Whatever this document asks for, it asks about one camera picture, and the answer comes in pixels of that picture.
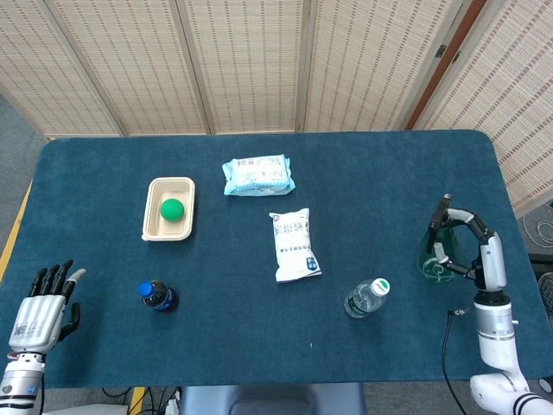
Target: green ball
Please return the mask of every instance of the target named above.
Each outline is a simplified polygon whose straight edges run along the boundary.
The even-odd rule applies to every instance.
[[[178,222],[184,216],[184,205],[177,199],[167,199],[162,203],[162,217],[169,222]]]

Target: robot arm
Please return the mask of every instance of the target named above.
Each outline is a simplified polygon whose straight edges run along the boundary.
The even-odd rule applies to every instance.
[[[449,195],[444,196],[429,229],[437,231],[439,227],[467,226],[479,241],[478,258],[471,268],[454,264],[441,243],[430,242],[442,266],[474,280],[479,289],[474,297],[474,307],[480,356],[488,366],[502,371],[473,376],[470,380],[473,399],[482,409],[499,415],[553,414],[553,404],[530,393],[518,365],[514,334],[514,325],[518,322],[512,320],[511,299],[503,293],[506,276],[501,239],[472,212],[449,208],[449,199]]]
[[[19,307],[10,337],[13,352],[8,358],[12,361],[0,383],[0,415],[28,415],[33,411],[46,354],[79,327],[79,303],[72,305],[69,323],[61,326],[69,297],[86,272],[80,269],[66,281],[72,264],[69,260],[61,267],[41,269]]]

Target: water bottle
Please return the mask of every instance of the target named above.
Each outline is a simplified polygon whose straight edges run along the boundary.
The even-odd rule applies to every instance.
[[[350,292],[344,302],[346,313],[353,318],[367,317],[386,301],[390,283],[383,278],[366,279]]]
[[[157,311],[170,312],[179,304],[175,290],[161,281],[144,281],[138,285],[142,302]]]

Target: blue tablecloth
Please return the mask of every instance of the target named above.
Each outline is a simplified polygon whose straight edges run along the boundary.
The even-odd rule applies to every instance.
[[[223,196],[221,164],[284,153],[297,189]],[[194,230],[141,240],[150,181],[188,176]],[[59,139],[42,152],[0,287],[0,344],[35,272],[72,258],[88,273],[73,293],[81,327],[48,356],[50,387],[440,380],[446,311],[476,292],[427,282],[416,252],[436,203],[477,212],[502,237],[521,367],[553,373],[551,330],[489,139],[476,131]],[[322,275],[277,284],[269,212],[311,209]],[[477,242],[460,230],[469,258]],[[343,310],[362,279],[391,294],[362,320]],[[141,304],[159,278],[181,295],[170,315]],[[451,378],[489,372],[474,314],[454,320]]]

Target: gray chair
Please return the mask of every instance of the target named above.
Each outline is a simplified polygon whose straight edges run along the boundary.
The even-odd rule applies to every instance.
[[[366,415],[361,383],[189,386],[181,415]]]

